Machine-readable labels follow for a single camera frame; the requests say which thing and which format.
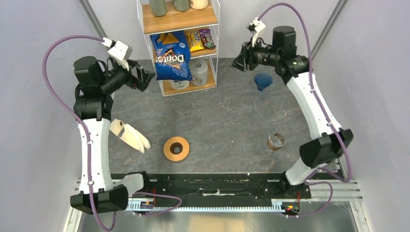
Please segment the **white wire shelf rack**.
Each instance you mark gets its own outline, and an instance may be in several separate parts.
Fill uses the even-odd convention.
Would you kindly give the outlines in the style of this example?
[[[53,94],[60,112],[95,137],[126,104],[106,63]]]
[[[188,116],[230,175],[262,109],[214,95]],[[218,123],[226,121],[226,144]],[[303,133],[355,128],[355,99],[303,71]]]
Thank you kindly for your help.
[[[217,86],[220,3],[139,0],[137,17],[163,96]]]

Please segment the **coffee filter paper pack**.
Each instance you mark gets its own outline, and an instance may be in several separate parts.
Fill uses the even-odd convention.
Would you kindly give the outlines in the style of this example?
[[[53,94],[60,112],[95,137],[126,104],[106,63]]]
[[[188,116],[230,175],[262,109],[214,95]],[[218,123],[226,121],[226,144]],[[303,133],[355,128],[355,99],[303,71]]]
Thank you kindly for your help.
[[[141,132],[119,119],[114,119],[111,122],[110,131],[120,140],[142,154],[144,154],[146,150],[151,149],[149,140]]]

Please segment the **round wooden dripper stand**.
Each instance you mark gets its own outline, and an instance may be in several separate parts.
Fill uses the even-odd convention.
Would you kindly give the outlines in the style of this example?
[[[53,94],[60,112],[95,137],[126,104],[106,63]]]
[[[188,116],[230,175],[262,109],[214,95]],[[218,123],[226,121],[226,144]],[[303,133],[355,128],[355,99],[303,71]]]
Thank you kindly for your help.
[[[165,157],[173,162],[179,162],[188,157],[190,145],[183,137],[172,137],[168,139],[163,147]]]

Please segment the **clear glass cup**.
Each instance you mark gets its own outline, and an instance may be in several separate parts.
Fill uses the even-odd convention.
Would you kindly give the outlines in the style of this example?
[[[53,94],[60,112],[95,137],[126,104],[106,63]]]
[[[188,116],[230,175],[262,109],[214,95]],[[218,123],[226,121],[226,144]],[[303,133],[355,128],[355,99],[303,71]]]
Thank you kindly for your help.
[[[286,142],[287,140],[282,134],[274,133],[268,136],[266,144],[271,150],[280,150]]]

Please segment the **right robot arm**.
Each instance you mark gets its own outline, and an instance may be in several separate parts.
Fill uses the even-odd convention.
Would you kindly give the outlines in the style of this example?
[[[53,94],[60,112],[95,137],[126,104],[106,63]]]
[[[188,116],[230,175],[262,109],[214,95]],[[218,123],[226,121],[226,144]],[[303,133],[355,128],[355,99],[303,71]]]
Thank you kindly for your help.
[[[286,198],[295,195],[299,187],[318,169],[340,158],[353,139],[350,129],[342,129],[333,119],[317,86],[315,75],[309,71],[311,62],[297,54],[296,32],[293,27],[279,26],[273,29],[272,44],[265,44],[259,37],[262,24],[250,24],[253,34],[242,45],[240,54],[232,66],[245,72],[258,65],[274,67],[275,73],[295,96],[307,121],[311,141],[300,146],[299,160],[284,173],[279,184],[280,194]]]

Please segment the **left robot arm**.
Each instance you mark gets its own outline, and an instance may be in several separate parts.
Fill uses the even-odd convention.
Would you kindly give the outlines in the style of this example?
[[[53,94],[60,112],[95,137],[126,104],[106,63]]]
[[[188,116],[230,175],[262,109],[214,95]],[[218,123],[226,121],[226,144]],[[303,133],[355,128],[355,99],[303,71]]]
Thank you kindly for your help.
[[[131,125],[112,119],[112,94],[122,86],[144,91],[155,77],[137,61],[125,66],[109,58],[112,67],[93,56],[74,62],[75,88],[73,111],[78,121],[82,141],[82,176],[79,193],[70,198],[71,207],[87,214],[123,211],[129,198],[136,193],[147,197],[152,190],[143,172],[130,173],[114,182],[109,168],[109,134],[144,153],[150,149],[149,140]]]

